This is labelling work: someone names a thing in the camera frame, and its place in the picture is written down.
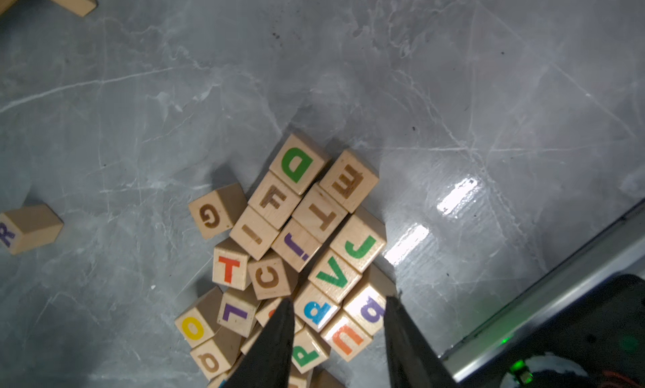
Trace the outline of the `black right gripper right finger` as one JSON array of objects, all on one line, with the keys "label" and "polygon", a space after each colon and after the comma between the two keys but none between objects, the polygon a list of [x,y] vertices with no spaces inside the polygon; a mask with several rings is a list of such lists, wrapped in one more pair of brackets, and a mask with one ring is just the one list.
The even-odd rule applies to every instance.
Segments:
[{"label": "black right gripper right finger", "polygon": [[391,387],[459,387],[397,297],[386,298],[384,329]]}]

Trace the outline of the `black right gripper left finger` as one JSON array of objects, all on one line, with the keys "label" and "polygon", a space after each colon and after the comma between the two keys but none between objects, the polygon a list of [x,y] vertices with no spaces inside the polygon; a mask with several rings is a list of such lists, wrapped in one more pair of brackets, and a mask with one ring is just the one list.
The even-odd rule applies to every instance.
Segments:
[{"label": "black right gripper left finger", "polygon": [[275,309],[240,367],[223,385],[234,387],[287,388],[292,364],[295,317],[292,299],[284,298]]}]

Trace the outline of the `wooden E letter block brown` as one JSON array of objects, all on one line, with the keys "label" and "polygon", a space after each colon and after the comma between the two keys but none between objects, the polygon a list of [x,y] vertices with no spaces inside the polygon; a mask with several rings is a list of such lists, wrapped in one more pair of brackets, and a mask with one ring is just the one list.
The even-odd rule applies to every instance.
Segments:
[{"label": "wooden E letter block brown", "polygon": [[319,185],[349,213],[356,209],[376,187],[378,171],[352,149],[345,149]]}]

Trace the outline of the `wooden D letter block green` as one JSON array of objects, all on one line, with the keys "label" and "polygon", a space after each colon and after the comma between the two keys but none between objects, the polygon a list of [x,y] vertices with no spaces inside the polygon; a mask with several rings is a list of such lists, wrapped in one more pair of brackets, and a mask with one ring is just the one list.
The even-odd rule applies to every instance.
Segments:
[{"label": "wooden D letter block green", "polygon": [[309,136],[295,132],[278,151],[270,171],[302,196],[331,159],[331,155]]}]

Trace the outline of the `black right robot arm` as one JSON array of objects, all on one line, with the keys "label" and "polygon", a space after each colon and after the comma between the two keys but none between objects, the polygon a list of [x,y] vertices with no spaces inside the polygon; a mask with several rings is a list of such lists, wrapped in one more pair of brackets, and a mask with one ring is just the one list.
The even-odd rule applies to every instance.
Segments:
[{"label": "black right robot arm", "polygon": [[392,387],[642,387],[644,281],[619,275],[588,292],[463,381],[432,350],[398,297],[386,300]]}]

